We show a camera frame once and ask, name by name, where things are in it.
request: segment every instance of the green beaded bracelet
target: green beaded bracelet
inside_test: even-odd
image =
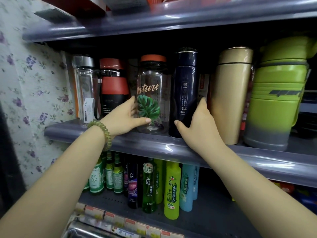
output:
[[[109,133],[108,129],[106,128],[106,126],[105,126],[103,123],[101,123],[101,122],[98,121],[98,120],[91,121],[91,122],[87,125],[87,128],[90,128],[91,126],[94,126],[94,125],[100,127],[100,128],[102,129],[102,131],[105,133],[105,138],[106,138],[106,140],[107,140],[106,150],[109,150],[110,147],[111,147],[111,142],[112,142],[112,140],[111,140],[110,133]]]

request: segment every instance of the gold thermos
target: gold thermos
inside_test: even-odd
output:
[[[211,98],[211,115],[225,144],[237,144],[251,72],[253,50],[232,47],[221,52]]]

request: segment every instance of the orange lid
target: orange lid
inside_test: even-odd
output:
[[[124,61],[116,58],[102,58],[100,59],[100,68],[111,68],[111,69],[125,69]]]
[[[148,54],[148,55],[143,55],[141,57],[141,62],[143,61],[159,61],[159,62],[166,62],[166,57],[162,55],[157,55],[157,54]]]

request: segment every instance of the floral wallpaper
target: floral wallpaper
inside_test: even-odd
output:
[[[68,147],[45,138],[44,128],[75,118],[63,53],[22,40],[39,19],[31,0],[0,0],[0,103],[26,188]]]

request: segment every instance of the monstera leaf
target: monstera leaf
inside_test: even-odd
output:
[[[139,117],[150,118],[152,121],[160,115],[160,107],[156,100],[146,96],[138,96]]]

